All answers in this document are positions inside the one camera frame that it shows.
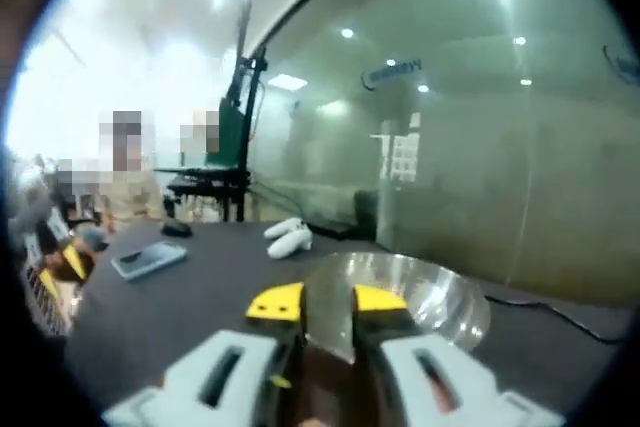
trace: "dark tabletop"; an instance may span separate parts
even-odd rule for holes
[[[301,261],[332,252],[373,251],[367,242],[314,237],[313,249],[291,259],[269,259],[264,223],[193,225],[188,260],[125,282],[110,260],[163,237],[141,223],[111,242],[84,288],[67,346],[67,363],[98,406],[106,408],[160,378],[170,364],[219,329],[241,325],[251,299],[265,288],[305,276]],[[485,293],[509,300],[544,300],[480,282]],[[623,334],[630,311],[553,304],[605,336]],[[583,397],[606,367],[606,346],[548,312],[491,305],[491,326],[473,355],[490,367],[500,387],[560,412]]]

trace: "stainless steel bowl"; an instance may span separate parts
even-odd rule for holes
[[[310,262],[314,270],[306,280],[307,339],[350,363],[355,284],[401,295],[421,330],[437,332],[466,351],[476,347],[489,328],[489,303],[480,288],[439,265],[369,252],[332,254]]]

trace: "logo on glass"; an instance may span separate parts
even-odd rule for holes
[[[373,72],[363,72],[360,76],[362,86],[370,92],[376,90],[380,83],[400,75],[412,74],[422,70],[422,60],[414,59],[408,62],[397,62],[394,65],[385,65]]]
[[[628,85],[640,86],[640,64],[636,60],[614,56],[608,45],[602,47],[602,53],[620,80]]]

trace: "yellow object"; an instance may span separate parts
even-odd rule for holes
[[[273,385],[275,385],[276,387],[280,387],[281,389],[291,388],[291,382],[279,375],[272,375],[269,380],[273,383]]]
[[[60,300],[60,291],[58,290],[58,286],[56,285],[53,277],[51,276],[51,272],[47,269],[44,269],[40,272],[40,282],[44,285],[44,288],[53,296],[54,299]]]
[[[388,290],[361,284],[357,284],[354,289],[356,291],[358,311],[360,312],[407,308],[407,303],[402,297]]]
[[[281,285],[265,290],[253,299],[247,317],[267,320],[300,320],[300,297],[304,284]]]
[[[67,262],[69,262],[69,265],[75,271],[75,273],[78,274],[78,277],[80,277],[82,280],[85,280],[87,278],[87,274],[84,270],[84,266],[82,265],[82,261],[80,260],[80,256],[78,255],[78,251],[76,250],[76,248],[73,245],[69,244],[62,251],[62,255],[65,259],[67,259]]]

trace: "glass partition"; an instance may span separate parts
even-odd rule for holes
[[[310,0],[267,54],[249,161],[274,200],[463,274],[640,297],[640,66],[606,0]]]

